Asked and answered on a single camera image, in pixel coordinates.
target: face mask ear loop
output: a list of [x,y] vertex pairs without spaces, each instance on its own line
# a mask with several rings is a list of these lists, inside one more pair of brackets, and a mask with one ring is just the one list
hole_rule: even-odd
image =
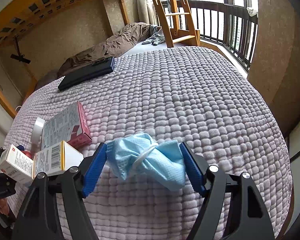
[[143,152],[140,153],[140,155],[132,164],[132,168],[129,171],[129,177],[137,174],[138,166],[143,162],[144,159],[148,157],[150,152],[152,152],[158,145],[159,145],[158,143],[152,143],[147,149],[145,149]]

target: cardboard box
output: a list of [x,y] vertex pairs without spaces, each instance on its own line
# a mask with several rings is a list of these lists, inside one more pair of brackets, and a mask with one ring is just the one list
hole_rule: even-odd
[[41,150],[63,140],[74,148],[92,141],[80,102],[68,106],[44,123]]
[[1,155],[0,171],[28,186],[39,172],[48,176],[62,174],[72,166],[79,166],[82,160],[83,155],[65,141],[36,153],[34,160],[11,144]]
[[11,144],[0,157],[0,171],[21,184],[32,182],[33,160]]
[[83,155],[65,141],[56,143],[35,154],[32,177],[39,172],[48,176],[62,174],[72,166],[79,166],[82,160]]

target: balcony railing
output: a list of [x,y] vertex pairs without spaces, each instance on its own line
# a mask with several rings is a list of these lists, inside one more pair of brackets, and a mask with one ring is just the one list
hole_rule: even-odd
[[[170,11],[169,1],[163,2],[166,12]],[[177,1],[179,12],[183,12],[180,0]],[[200,30],[200,37],[223,45],[249,71],[258,30],[257,16],[249,16],[245,7],[207,2],[189,1],[194,26]],[[168,19],[173,27],[171,17]],[[184,15],[179,16],[180,28],[186,29]]]

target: barcode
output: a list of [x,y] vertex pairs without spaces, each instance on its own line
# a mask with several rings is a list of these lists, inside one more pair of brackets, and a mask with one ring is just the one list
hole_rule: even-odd
[[52,147],[52,153],[51,153],[51,168],[60,168],[60,145],[57,145],[55,147]]

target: person's hand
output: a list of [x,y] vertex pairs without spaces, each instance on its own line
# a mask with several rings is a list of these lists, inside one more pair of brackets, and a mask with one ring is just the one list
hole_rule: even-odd
[[8,202],[6,198],[0,199],[0,212],[4,215],[8,215],[10,212],[10,208],[8,206]]

